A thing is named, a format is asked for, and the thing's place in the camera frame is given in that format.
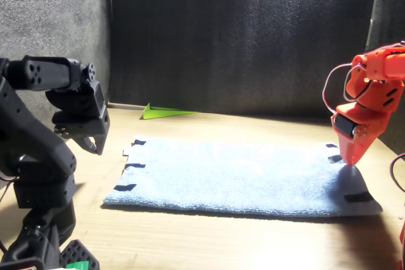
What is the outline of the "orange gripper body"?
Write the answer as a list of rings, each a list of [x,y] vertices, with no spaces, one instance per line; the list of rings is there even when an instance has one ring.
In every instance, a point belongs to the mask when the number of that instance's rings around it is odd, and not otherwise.
[[[377,137],[388,123],[388,113],[375,111],[357,102],[337,106],[331,117],[333,129],[348,140],[359,137]]]

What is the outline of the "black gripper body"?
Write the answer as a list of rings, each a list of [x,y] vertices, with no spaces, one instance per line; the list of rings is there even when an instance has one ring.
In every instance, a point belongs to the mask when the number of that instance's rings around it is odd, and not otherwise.
[[[78,116],[58,111],[52,118],[54,132],[63,138],[93,138],[96,144],[106,142],[109,131],[109,115]]]

